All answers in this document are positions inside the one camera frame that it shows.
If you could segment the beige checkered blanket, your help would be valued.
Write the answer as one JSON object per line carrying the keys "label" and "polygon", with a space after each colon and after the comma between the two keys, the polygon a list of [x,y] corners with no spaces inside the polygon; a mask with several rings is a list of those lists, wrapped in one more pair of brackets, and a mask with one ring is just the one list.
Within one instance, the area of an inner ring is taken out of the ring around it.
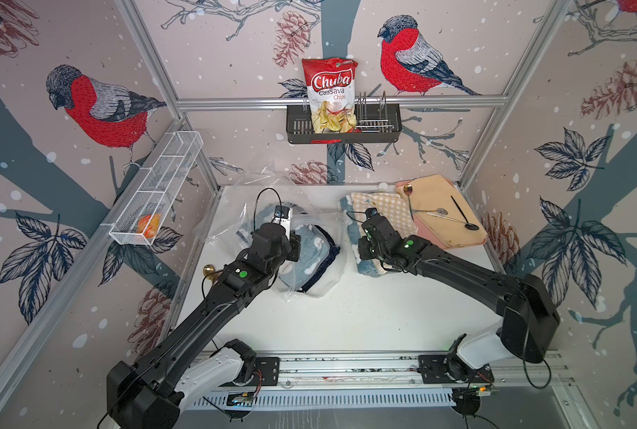
{"label": "beige checkered blanket", "polygon": [[400,236],[407,237],[418,234],[418,227],[411,218],[409,206],[396,193],[353,192],[348,196],[348,203],[352,206],[352,215],[361,222],[367,219],[366,210],[375,208]]}

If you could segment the light blue bear blanket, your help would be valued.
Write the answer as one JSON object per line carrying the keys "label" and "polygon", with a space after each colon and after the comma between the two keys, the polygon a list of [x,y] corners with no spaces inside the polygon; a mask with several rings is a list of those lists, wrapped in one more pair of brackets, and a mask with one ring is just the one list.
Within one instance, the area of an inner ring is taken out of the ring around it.
{"label": "light blue bear blanket", "polygon": [[284,203],[291,214],[291,231],[300,241],[299,260],[288,261],[279,270],[279,291],[322,298],[337,283],[335,263],[341,246],[334,238],[334,223],[329,216],[305,209],[295,203]]}

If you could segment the clear plastic vacuum bag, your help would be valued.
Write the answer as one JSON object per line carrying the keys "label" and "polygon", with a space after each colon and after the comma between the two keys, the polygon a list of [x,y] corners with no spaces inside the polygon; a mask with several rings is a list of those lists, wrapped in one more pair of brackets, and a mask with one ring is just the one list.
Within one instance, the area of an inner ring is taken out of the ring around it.
{"label": "clear plastic vacuum bag", "polygon": [[341,280],[347,257],[344,221],[334,210],[321,209],[302,186],[279,172],[245,173],[225,191],[207,243],[235,256],[252,244],[264,223],[278,223],[295,255],[279,268],[277,289],[290,300],[296,295],[319,299]]}

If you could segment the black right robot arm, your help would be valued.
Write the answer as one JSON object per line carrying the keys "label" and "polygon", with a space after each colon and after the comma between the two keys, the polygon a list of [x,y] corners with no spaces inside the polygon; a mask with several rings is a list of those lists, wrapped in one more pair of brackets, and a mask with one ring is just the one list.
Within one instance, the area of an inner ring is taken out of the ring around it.
{"label": "black right robot arm", "polygon": [[480,302],[502,320],[452,346],[450,358],[477,369],[511,356],[531,364],[544,361],[561,319],[543,281],[504,275],[456,257],[416,235],[406,238],[374,208],[365,211],[359,257],[376,259],[390,271],[441,282]]}

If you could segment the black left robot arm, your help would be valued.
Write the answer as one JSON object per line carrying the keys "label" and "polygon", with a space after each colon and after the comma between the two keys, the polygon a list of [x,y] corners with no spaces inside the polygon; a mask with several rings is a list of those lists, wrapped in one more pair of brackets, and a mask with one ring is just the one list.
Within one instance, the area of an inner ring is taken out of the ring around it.
{"label": "black left robot arm", "polygon": [[242,341],[229,341],[200,365],[194,361],[299,254],[296,232],[278,223],[261,225],[186,320],[134,364],[120,361],[109,371],[107,416],[121,428],[172,428],[198,398],[222,384],[248,380],[256,354]]}

